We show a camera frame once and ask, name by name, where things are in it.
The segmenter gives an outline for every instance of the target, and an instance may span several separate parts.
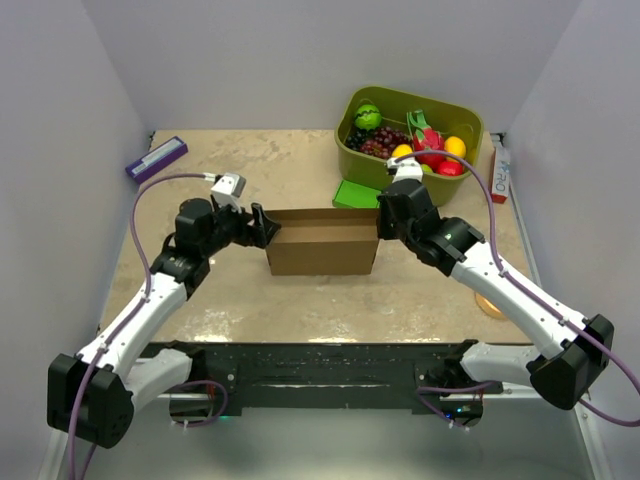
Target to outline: tabletop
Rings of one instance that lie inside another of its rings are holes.
[[[340,183],[338,149],[330,130],[162,130],[151,148],[174,135],[189,153],[170,173],[239,173],[247,179],[242,202],[265,210],[331,207]],[[478,167],[486,178],[493,152],[485,133]],[[179,205],[208,198],[211,184],[179,179],[141,198],[136,225],[150,261],[173,231]],[[487,203],[473,177],[444,207],[488,235]],[[528,272],[510,202],[496,206],[498,249]],[[526,342],[511,322],[483,313],[473,292],[421,264],[400,242],[381,242],[371,275],[273,277],[265,252],[232,245],[210,262],[211,273],[165,323],[155,341],[189,342]],[[123,244],[102,326],[126,306],[143,281],[129,234]]]

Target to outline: small box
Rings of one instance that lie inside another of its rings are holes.
[[[267,247],[272,275],[369,275],[378,250],[378,209],[267,212],[282,229]]]
[[[493,203],[504,203],[509,198],[511,155],[502,144],[494,142],[493,166],[491,168],[491,198]]]
[[[336,208],[378,208],[378,195],[380,190],[365,187],[357,183],[340,182],[338,191],[333,197],[333,206]]]
[[[173,137],[127,166],[125,171],[140,185],[188,151],[186,143],[178,137]]]

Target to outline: yellow lemon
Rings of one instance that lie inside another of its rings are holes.
[[[413,152],[413,149],[411,148],[411,146],[407,145],[406,143],[403,143],[402,145],[398,145],[396,148],[393,149],[391,156],[398,158],[411,152]]]
[[[454,155],[457,155],[460,158],[464,158],[464,156],[467,154],[466,145],[458,137],[447,138],[447,140],[444,142],[444,149],[445,151],[449,153],[453,153]],[[447,158],[447,160],[455,162],[453,158]]]

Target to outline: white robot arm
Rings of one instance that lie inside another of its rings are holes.
[[[487,298],[533,343],[476,343],[460,360],[464,374],[477,382],[495,380],[533,386],[553,405],[573,408],[608,359],[567,324],[586,331],[610,348],[611,323],[602,315],[587,319],[563,305],[502,257],[499,269],[490,243],[480,232],[460,218],[440,218],[422,185],[423,173],[416,160],[392,158],[387,169],[394,179],[378,197],[379,237],[401,240],[420,261]],[[551,315],[542,304],[552,305],[561,318]]]

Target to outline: white backdrop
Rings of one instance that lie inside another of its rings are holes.
[[[640,4],[584,0],[507,134],[543,285],[616,326],[615,350],[640,373]],[[637,419],[615,367],[596,404]],[[640,430],[601,422],[620,480],[637,478]]]
[[[381,84],[511,124],[579,0],[84,0],[153,128],[334,128]]]
[[[95,335],[146,146],[79,0],[0,3],[0,478],[36,478],[47,367]]]

